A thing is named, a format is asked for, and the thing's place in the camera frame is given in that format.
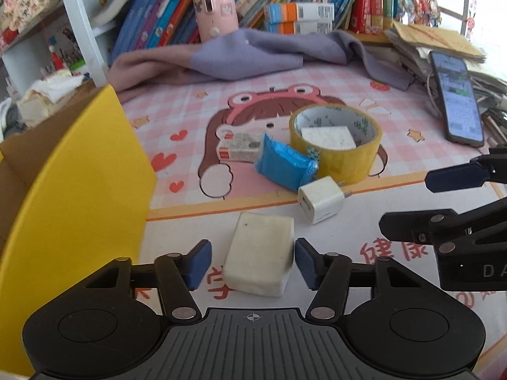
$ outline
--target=pink humidifier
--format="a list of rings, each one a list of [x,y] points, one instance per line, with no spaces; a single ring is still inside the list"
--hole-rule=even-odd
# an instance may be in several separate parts
[[[194,0],[194,7],[203,43],[239,28],[234,0]]]

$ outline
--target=orange and white box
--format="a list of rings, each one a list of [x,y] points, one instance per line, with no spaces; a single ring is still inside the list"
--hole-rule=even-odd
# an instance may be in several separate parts
[[[255,162],[264,134],[227,133],[220,140],[216,154],[220,161]]]

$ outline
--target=yellow tape roll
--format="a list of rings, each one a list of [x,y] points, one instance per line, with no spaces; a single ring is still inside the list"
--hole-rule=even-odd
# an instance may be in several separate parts
[[[301,136],[301,128],[335,126],[347,126],[357,148],[330,150],[310,144]],[[370,116],[339,104],[303,107],[292,114],[289,129],[291,147],[318,160],[319,178],[331,176],[346,185],[359,183],[368,176],[382,138],[382,129]]]

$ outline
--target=cartoon eye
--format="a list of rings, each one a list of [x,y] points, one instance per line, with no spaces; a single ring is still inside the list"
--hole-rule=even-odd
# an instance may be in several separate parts
[[[251,94],[238,94],[232,99],[232,102],[234,104],[246,104],[249,101],[252,101],[252,95]]]
[[[313,92],[313,87],[310,85],[297,85],[293,90],[298,94],[311,94]]]

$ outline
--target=blue wrapped package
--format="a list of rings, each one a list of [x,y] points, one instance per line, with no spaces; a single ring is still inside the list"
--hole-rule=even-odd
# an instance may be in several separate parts
[[[313,180],[318,162],[264,135],[262,154],[255,162],[258,173],[292,191]]]

